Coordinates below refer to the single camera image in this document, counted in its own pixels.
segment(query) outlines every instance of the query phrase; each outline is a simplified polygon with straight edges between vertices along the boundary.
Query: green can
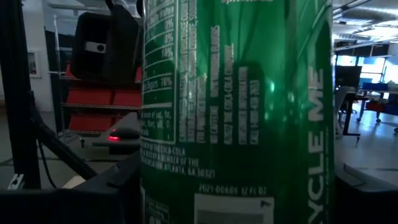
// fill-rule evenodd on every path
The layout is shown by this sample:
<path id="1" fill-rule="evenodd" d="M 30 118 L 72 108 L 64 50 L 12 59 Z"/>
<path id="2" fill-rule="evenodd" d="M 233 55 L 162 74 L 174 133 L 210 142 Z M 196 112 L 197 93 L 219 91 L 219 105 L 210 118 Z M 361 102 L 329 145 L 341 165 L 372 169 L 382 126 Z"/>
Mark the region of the green can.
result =
<path id="1" fill-rule="evenodd" d="M 144 10 L 144 223 L 331 223 L 329 1 Z"/>

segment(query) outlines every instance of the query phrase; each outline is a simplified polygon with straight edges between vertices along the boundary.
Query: nutrition facts label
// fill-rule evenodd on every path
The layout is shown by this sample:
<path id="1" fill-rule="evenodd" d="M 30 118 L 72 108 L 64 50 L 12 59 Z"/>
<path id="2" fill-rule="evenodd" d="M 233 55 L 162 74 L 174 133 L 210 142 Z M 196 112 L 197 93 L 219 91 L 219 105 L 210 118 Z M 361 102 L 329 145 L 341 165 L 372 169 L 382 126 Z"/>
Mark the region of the nutrition facts label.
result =
<path id="1" fill-rule="evenodd" d="M 144 33 L 142 139 L 173 144 L 176 138 L 178 0 L 148 0 Z M 162 136 L 162 140 L 153 136 Z"/>

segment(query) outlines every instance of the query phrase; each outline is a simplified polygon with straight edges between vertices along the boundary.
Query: barcode label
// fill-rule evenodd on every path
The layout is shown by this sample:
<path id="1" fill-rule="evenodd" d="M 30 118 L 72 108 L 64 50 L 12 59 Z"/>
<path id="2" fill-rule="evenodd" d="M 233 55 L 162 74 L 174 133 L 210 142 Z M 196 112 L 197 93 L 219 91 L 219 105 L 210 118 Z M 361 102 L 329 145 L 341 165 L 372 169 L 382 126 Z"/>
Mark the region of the barcode label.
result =
<path id="1" fill-rule="evenodd" d="M 194 219 L 194 224 L 274 224 L 274 199 L 196 194 Z"/>

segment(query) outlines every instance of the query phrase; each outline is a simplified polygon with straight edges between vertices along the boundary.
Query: ceiling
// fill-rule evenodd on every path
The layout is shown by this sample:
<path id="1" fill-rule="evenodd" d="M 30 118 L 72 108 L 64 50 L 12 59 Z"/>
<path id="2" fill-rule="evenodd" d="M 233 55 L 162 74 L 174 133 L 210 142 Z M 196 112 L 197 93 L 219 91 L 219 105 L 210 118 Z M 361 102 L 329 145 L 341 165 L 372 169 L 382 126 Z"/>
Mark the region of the ceiling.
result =
<path id="1" fill-rule="evenodd" d="M 115 1 L 128 8 L 133 16 L 138 16 L 136 0 Z M 105 0 L 46 0 L 46 2 L 57 11 L 57 14 L 75 19 L 83 11 L 109 13 Z M 333 9 L 334 42 L 398 43 L 398 0 L 333 0 Z"/>
<path id="2" fill-rule="evenodd" d="M 333 8 L 335 42 L 398 42 L 397 0 L 333 0 Z"/>

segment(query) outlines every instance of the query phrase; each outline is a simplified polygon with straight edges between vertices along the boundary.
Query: black pole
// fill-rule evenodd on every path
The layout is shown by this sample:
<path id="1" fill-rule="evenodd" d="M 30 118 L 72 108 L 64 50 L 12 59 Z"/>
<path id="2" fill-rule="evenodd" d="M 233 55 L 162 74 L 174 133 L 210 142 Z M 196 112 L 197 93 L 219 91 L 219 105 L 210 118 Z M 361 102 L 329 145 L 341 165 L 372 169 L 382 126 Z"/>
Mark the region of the black pole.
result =
<path id="1" fill-rule="evenodd" d="M 39 160 L 30 122 L 32 93 L 24 18 L 18 0 L 0 1 L 0 63 L 14 172 L 24 175 L 24 188 L 39 189 Z"/>

